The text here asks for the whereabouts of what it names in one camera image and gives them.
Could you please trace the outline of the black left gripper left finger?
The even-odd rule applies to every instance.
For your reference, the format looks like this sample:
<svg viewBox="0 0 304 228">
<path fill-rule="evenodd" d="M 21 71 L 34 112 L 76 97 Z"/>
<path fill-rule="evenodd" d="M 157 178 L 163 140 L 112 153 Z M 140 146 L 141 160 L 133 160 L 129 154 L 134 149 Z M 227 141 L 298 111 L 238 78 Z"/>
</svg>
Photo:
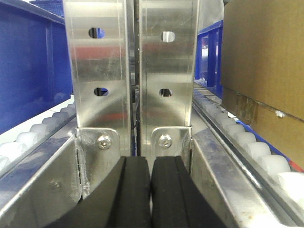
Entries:
<svg viewBox="0 0 304 228">
<path fill-rule="evenodd" d="M 144 157 L 122 156 L 107 177 L 49 228 L 149 228 L 150 174 Z"/>
</svg>

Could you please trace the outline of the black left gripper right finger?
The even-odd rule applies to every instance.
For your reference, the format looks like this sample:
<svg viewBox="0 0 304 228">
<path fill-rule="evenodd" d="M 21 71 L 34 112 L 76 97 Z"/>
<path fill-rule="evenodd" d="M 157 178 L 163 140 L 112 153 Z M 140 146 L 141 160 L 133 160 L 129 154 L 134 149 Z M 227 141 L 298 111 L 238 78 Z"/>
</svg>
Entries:
<svg viewBox="0 0 304 228">
<path fill-rule="evenodd" d="M 180 156 L 157 157 L 152 170 L 153 228 L 225 228 Z"/>
</svg>

